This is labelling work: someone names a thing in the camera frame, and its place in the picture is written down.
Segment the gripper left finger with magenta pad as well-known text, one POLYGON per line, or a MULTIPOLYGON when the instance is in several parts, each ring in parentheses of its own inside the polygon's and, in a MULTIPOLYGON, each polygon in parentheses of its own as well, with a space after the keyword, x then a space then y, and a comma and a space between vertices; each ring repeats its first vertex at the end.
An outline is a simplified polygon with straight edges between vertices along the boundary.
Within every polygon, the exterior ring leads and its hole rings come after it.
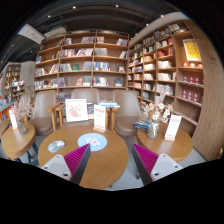
POLYGON ((90 155, 90 145, 86 144, 65 156, 54 156, 42 169, 79 185, 90 155))

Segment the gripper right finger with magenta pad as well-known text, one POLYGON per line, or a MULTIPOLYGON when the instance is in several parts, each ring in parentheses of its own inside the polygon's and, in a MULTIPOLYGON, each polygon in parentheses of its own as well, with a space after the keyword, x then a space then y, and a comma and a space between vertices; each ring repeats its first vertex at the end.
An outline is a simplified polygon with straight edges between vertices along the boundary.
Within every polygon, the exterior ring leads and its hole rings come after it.
POLYGON ((182 169, 167 154, 157 155, 140 145, 132 145, 132 155, 143 185, 148 185, 182 169))

